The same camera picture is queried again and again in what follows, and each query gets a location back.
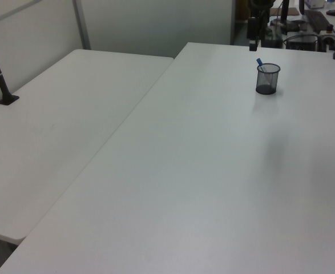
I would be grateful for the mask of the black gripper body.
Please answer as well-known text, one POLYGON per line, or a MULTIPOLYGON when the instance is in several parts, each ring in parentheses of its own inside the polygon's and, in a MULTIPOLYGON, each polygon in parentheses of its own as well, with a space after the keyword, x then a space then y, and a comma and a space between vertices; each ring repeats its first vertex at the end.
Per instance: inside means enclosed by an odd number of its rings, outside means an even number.
POLYGON ((272 0, 249 0, 248 8, 251 12, 251 17, 260 17, 263 14, 268 14, 273 6, 272 0))

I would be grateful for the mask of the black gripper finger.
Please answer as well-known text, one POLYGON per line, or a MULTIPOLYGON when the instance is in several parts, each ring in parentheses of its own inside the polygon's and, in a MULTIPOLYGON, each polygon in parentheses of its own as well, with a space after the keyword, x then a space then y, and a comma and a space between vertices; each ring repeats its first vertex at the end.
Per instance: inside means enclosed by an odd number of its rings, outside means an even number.
POLYGON ((265 41, 266 28, 268 26, 269 17, 267 15, 262 15, 259 18, 259 29, 258 29, 258 41, 260 45, 265 41))
POLYGON ((256 27, 257 27, 257 19, 255 17, 249 18, 248 19, 248 39, 249 39, 249 50, 250 51, 257 50, 256 27))

